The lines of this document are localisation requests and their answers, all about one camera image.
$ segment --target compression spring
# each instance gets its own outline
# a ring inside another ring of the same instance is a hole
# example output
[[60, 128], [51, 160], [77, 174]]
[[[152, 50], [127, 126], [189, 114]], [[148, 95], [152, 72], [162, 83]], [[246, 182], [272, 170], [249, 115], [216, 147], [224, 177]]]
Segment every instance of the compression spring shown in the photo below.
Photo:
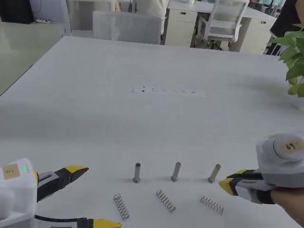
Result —
[[161, 189], [159, 189], [156, 192], [156, 196], [160, 198], [162, 203], [165, 205], [165, 207], [170, 211], [175, 211], [176, 207], [173, 205], [173, 203], [169, 200], [169, 198], [166, 196], [166, 193], [164, 193]]
[[113, 199], [122, 219], [126, 220], [127, 218], [129, 218], [129, 212], [126, 206], [124, 205], [122, 196], [120, 194], [116, 194]]
[[208, 197], [203, 195], [200, 201], [201, 203], [207, 205], [207, 207], [211, 208], [218, 214], [222, 215], [224, 213], [224, 208], [221, 205], [219, 205], [217, 202], [214, 202], [211, 199], [209, 199]]

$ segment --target white table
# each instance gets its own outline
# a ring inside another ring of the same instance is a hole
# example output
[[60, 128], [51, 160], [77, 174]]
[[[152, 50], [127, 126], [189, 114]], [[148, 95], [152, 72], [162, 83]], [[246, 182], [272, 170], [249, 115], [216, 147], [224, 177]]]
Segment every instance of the white table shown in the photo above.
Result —
[[[28, 157], [38, 172], [90, 167], [39, 203], [42, 216], [121, 221], [113, 203], [120, 193], [130, 212], [123, 228], [298, 228], [280, 207], [205, 180], [216, 163], [217, 181], [257, 168], [257, 141], [303, 129], [303, 113], [286, 99], [285, 73], [276, 57], [64, 37], [0, 97], [1, 164]], [[142, 84], [206, 97], [131, 92]], [[175, 203], [172, 214], [156, 198], [159, 188]], [[199, 202], [202, 194], [225, 207], [223, 216]]]
[[[189, 47], [198, 12], [211, 13], [213, 4], [200, 1], [187, 4], [181, 0], [172, 0], [168, 8], [170, 14], [165, 44]], [[274, 17], [248, 7], [241, 21], [238, 41], [232, 43], [230, 50], [263, 54], [271, 37], [269, 30], [275, 20]]]

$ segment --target plant leaf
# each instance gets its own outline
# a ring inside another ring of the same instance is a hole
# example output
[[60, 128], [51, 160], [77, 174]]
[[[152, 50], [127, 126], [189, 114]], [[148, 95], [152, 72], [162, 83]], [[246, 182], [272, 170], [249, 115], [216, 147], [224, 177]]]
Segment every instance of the plant leaf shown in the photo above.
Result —
[[291, 57], [293, 57], [295, 54], [296, 54], [295, 50], [290, 47], [281, 54], [280, 60], [284, 60], [284, 63], [286, 63], [286, 61], [290, 60]]
[[304, 84], [299, 84], [296, 93], [298, 94], [298, 97], [304, 97]]
[[284, 61], [288, 67], [288, 69], [293, 68], [295, 63], [299, 60], [299, 58], [291, 58], [290, 60]]
[[289, 32], [286, 33], [285, 37], [297, 37], [297, 38], [304, 38], [304, 31], [298, 31], [298, 32]]
[[283, 46], [294, 47], [295, 41], [292, 40], [292, 37], [279, 37], [270, 41], [270, 43], [280, 44]]
[[290, 68], [289, 71], [287, 72], [286, 81], [289, 79], [301, 76], [301, 75], [304, 75], [304, 63], [299, 63], [299, 60], [298, 60], [294, 64], [294, 66], [292, 68]]
[[290, 59], [284, 60], [284, 63], [286, 63], [287, 67], [290, 69], [295, 65], [295, 63], [298, 60], [301, 60], [300, 63], [302, 63], [303, 59], [304, 59], [304, 55], [302, 53], [296, 53], [293, 56], [291, 56]]
[[302, 24], [293, 24], [293, 25], [304, 29], [304, 23], [302, 23]]
[[298, 88], [300, 87], [300, 85], [301, 84], [297, 84], [297, 85], [294, 85], [294, 86], [290, 87], [287, 93], [289, 95], [296, 95], [297, 92], [298, 92]]
[[304, 39], [296, 38], [296, 46], [301, 53], [304, 53]]
[[288, 80], [288, 82], [289, 82], [291, 85], [295, 86], [296, 84], [298, 84], [298, 78], [297, 78], [297, 77], [291, 78], [291, 79]]

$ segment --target power strip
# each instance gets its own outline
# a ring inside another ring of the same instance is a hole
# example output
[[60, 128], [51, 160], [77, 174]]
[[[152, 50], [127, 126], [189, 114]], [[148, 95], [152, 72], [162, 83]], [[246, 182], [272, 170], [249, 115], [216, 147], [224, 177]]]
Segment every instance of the power strip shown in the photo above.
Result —
[[51, 24], [51, 20], [41, 20], [41, 19], [36, 19], [37, 23], [42, 23], [42, 24]]
[[153, 86], [145, 86], [145, 85], [134, 86], [132, 92], [134, 94], [160, 94], [160, 95], [170, 95], [170, 96], [205, 97], [201, 91], [153, 87]]

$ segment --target white wall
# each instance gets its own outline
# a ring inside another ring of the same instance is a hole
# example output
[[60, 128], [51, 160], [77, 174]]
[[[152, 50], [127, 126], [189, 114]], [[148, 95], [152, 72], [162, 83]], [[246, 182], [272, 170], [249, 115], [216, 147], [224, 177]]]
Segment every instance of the white wall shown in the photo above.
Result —
[[63, 23], [61, 0], [30, 0], [34, 17], [51, 20], [54, 23]]

